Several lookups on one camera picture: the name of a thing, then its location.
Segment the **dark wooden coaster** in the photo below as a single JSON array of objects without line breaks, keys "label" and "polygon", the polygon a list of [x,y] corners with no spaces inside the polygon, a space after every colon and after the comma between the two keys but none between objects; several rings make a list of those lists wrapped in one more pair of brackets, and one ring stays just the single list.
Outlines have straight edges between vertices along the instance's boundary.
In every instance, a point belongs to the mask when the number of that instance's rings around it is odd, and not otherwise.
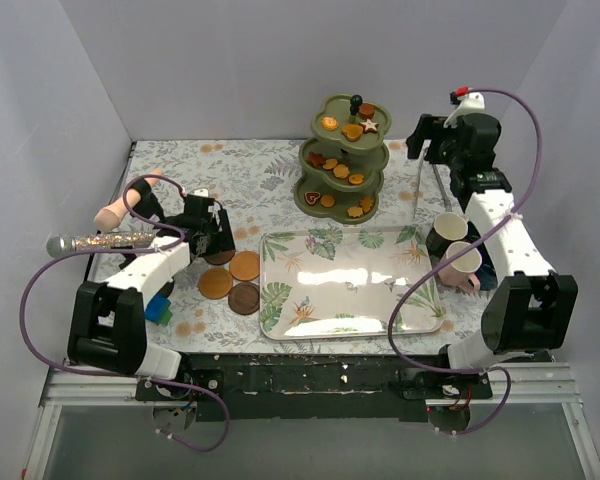
[{"label": "dark wooden coaster", "polygon": [[236,251],[234,249],[222,251],[216,254],[205,256],[204,260],[210,265],[222,266],[230,262],[235,256],[235,253]]},{"label": "dark wooden coaster", "polygon": [[230,290],[228,297],[229,308],[239,315],[250,315],[259,310],[259,287],[251,282],[241,282]]}]

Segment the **white-iced star cookie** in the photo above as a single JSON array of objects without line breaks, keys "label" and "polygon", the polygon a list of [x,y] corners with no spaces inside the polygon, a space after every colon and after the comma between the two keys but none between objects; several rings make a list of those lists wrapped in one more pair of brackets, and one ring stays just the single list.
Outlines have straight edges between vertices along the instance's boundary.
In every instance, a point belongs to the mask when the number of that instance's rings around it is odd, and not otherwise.
[{"label": "white-iced star cookie", "polygon": [[371,119],[365,119],[359,123],[359,126],[362,128],[363,134],[377,134],[379,131],[379,124],[377,122],[373,122]]}]

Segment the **light wooden coaster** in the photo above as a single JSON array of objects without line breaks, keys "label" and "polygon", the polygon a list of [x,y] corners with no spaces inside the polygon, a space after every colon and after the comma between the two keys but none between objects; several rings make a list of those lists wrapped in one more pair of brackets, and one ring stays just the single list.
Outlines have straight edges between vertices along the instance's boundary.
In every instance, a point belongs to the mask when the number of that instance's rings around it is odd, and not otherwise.
[{"label": "light wooden coaster", "polygon": [[260,257],[254,251],[236,253],[229,263],[229,272],[235,280],[249,282],[259,277]]},{"label": "light wooden coaster", "polygon": [[226,297],[233,287],[233,277],[230,272],[221,267],[207,270],[200,276],[198,289],[200,293],[211,300]]}]

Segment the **dark chocolate round cookie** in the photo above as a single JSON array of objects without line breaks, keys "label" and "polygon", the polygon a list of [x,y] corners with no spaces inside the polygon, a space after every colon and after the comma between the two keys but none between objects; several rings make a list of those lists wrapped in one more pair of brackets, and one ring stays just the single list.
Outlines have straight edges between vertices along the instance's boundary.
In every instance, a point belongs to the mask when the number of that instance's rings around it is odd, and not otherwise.
[{"label": "dark chocolate round cookie", "polygon": [[372,119],[375,115],[376,107],[371,103],[362,103],[358,109],[357,116],[361,119]]}]

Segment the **brown heart cookie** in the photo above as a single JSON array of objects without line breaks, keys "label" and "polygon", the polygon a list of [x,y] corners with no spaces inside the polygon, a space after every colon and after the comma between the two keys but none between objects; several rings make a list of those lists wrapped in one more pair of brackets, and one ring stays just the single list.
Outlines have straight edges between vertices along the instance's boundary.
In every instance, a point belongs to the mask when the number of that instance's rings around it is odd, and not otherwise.
[{"label": "brown heart cookie", "polygon": [[342,127],[341,133],[349,142],[356,142],[363,135],[364,128],[360,124],[349,123]]}]

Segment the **cream mug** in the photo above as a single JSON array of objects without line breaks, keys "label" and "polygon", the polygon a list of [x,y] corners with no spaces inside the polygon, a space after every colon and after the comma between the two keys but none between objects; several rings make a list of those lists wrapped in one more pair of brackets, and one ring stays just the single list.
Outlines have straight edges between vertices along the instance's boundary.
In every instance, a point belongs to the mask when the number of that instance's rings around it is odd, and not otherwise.
[{"label": "cream mug", "polygon": [[453,242],[463,240],[467,233],[468,223],[462,216],[453,212],[438,214],[425,240],[429,255],[440,259]]}]

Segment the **orange flower cookie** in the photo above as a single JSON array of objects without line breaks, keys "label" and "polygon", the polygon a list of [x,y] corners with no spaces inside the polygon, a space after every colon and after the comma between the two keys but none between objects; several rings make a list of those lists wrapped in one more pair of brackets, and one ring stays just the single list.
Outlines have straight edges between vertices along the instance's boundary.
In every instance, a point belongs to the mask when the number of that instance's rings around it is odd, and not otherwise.
[{"label": "orange flower cookie", "polygon": [[360,218],[364,214],[364,210],[360,206],[351,206],[347,209],[347,215],[350,218]]}]

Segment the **brown star cookie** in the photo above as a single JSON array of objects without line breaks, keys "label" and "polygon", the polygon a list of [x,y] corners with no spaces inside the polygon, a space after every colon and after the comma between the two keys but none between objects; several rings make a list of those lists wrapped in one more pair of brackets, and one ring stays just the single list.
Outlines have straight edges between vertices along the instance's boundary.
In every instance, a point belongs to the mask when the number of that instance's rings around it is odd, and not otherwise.
[{"label": "brown star cookie", "polygon": [[325,164],[326,160],[322,154],[310,152],[307,161],[314,167],[318,168]]}]

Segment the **leaf-patterned white tray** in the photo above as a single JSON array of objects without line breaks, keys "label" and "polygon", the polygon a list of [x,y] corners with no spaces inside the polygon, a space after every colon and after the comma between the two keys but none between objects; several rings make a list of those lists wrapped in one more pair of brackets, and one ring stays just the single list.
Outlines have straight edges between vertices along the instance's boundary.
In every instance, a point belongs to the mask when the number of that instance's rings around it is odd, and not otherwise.
[{"label": "leaf-patterned white tray", "polygon": [[260,324],[272,340],[425,334],[443,322],[434,280],[396,305],[432,268],[415,225],[274,232],[260,255]]}]

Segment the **pink mug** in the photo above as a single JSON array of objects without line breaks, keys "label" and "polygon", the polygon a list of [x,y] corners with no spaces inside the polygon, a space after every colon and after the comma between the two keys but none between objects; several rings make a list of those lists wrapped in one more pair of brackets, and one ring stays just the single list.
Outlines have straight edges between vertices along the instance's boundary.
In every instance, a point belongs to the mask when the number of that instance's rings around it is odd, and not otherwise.
[{"label": "pink mug", "polygon": [[436,274],[443,285],[457,287],[468,294],[480,290],[481,284],[476,272],[482,264],[482,257],[476,248],[440,269]]}]

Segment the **metal serving tongs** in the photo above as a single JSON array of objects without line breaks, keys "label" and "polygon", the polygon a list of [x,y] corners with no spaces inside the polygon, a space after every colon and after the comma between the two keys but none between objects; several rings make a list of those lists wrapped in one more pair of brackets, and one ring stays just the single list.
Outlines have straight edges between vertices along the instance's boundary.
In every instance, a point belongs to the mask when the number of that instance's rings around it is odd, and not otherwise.
[{"label": "metal serving tongs", "polygon": [[438,167],[425,159],[427,153],[428,148],[424,147],[418,158],[413,187],[411,219],[416,222],[424,222],[438,213],[453,210]]}]

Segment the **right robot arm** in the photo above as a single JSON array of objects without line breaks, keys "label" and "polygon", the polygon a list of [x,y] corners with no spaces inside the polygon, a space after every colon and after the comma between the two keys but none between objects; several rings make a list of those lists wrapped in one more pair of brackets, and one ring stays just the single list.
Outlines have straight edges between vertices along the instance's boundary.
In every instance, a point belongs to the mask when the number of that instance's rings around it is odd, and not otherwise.
[{"label": "right robot arm", "polygon": [[449,345],[448,363],[432,373],[434,389],[451,398],[468,386],[466,370],[560,348],[578,286],[573,276],[557,273],[543,258],[514,214],[512,187],[493,165],[499,121],[469,113],[459,116],[453,127],[444,122],[441,116],[422,115],[406,140],[408,156],[449,168],[451,192],[483,237],[498,280],[479,331]]}]

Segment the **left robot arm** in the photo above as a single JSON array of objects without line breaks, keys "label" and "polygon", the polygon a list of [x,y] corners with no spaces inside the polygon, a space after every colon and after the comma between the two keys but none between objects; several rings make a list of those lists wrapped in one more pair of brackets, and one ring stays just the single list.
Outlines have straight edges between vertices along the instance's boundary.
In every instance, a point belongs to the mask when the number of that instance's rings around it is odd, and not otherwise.
[{"label": "left robot arm", "polygon": [[211,197],[187,195],[182,213],[150,230],[151,243],[125,268],[76,292],[68,357],[77,364],[121,375],[158,378],[173,400],[193,386],[182,356],[149,342],[145,312],[150,301],[192,260],[235,249],[227,210]]}]

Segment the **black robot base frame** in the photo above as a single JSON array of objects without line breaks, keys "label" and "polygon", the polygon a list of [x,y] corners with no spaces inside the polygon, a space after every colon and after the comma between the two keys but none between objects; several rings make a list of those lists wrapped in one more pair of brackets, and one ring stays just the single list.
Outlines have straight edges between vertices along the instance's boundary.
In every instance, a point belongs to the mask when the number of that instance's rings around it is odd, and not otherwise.
[{"label": "black robot base frame", "polygon": [[424,422],[429,400],[465,411],[492,396],[486,375],[438,374],[393,355],[186,354],[177,378],[221,397],[234,420]]}]

